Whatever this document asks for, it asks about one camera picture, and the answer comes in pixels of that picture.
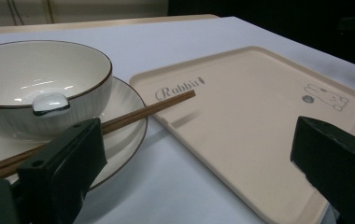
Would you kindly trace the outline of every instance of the plate rim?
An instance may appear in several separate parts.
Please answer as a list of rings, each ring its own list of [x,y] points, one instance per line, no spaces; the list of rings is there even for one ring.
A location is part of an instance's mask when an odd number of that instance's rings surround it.
[[[146,107],[146,104],[145,104],[145,101],[143,100],[142,96],[139,94],[139,92],[137,92],[131,85],[129,85],[127,82],[121,80],[120,78],[118,77],[113,77],[113,81],[116,81],[118,80],[122,85],[125,85],[127,88],[129,88],[131,91],[133,91],[135,93],[135,95],[137,95],[139,97],[139,100],[140,102],[142,103],[143,105],[143,108]],[[141,120],[144,120],[145,123],[144,123],[144,129],[145,131],[143,132],[143,135],[141,136],[141,139],[140,141],[138,142],[137,146],[136,146],[136,149],[134,150],[134,152],[128,157],[128,159],[126,159],[126,161],[117,169],[115,170],[114,172],[112,172],[110,175],[106,176],[105,178],[103,178],[101,181],[99,181],[98,183],[94,184],[94,185],[91,185],[90,186],[90,189],[89,191],[93,190],[93,189],[96,189],[98,188],[99,186],[101,186],[102,184],[104,184],[106,181],[108,181],[108,179],[110,179],[111,177],[113,177],[114,175],[116,175],[123,167],[125,167],[125,165],[128,164],[128,162],[134,157],[134,155],[137,153],[137,151],[140,149],[140,147],[142,146],[143,144],[143,141],[145,140],[145,137],[146,137],[146,134],[147,134],[147,131],[148,131],[148,127],[149,127],[149,118],[148,117],[145,117],[144,119],[141,119]]]

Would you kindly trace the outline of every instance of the white tablecloth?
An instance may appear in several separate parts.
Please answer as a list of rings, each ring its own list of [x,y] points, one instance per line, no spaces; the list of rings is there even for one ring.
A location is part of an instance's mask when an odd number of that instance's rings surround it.
[[[246,46],[272,50],[355,90],[355,65],[237,18],[0,34],[0,43],[62,40],[100,49],[115,77]],[[155,119],[133,159],[87,195],[76,223],[263,223]]]

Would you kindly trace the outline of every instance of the rabbit logo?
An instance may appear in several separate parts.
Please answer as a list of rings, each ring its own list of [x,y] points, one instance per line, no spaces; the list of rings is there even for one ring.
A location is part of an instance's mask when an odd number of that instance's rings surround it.
[[[326,91],[325,89],[312,84],[308,84],[306,87],[304,87],[304,90],[311,94],[311,96],[306,95],[303,97],[303,100],[307,103],[313,103],[313,97],[316,97],[319,98],[323,103],[331,105],[335,110],[342,111],[344,106],[346,106],[349,102],[347,98],[339,96],[331,91]]]
[[[192,80],[187,80],[183,83],[173,85],[171,87],[160,88],[155,92],[155,98],[159,101],[162,101],[168,97],[177,95],[184,91],[189,91],[202,85],[205,85],[205,81],[201,77]]]

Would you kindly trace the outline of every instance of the dark background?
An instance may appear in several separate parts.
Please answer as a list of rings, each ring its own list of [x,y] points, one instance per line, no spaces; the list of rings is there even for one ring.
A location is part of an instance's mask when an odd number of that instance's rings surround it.
[[[168,16],[195,14],[235,16],[355,63],[355,29],[339,28],[355,18],[355,0],[169,0]]]

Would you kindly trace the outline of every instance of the bowl rim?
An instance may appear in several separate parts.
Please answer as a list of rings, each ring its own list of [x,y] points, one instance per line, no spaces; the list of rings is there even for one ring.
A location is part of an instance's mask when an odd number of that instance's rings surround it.
[[[12,41],[12,42],[5,42],[5,43],[0,43],[0,46],[2,45],[9,45],[9,44],[19,44],[19,43],[23,43],[23,42],[57,42],[57,43],[66,43],[66,44],[72,44],[72,45],[78,45],[78,46],[82,46],[88,49],[93,49],[95,51],[98,51],[99,53],[101,53],[102,55],[104,55],[106,57],[106,59],[108,60],[108,63],[110,64],[110,69],[107,72],[107,75],[105,76],[104,79],[102,79],[98,84],[92,86],[91,88],[87,89],[86,91],[82,91],[76,95],[72,95],[67,97],[67,100],[73,100],[76,98],[79,98],[82,95],[85,95],[91,91],[94,91],[95,89],[97,89],[98,87],[102,86],[108,79],[110,79],[112,77],[112,71],[113,71],[113,63],[111,62],[110,58],[105,55],[104,52],[102,52],[99,49],[90,47],[88,45],[84,45],[84,44],[79,44],[76,42],[70,42],[70,41],[63,41],[63,40],[20,40],[20,41]],[[30,108],[32,107],[32,104],[30,105],[0,105],[0,109],[21,109],[21,108]]]

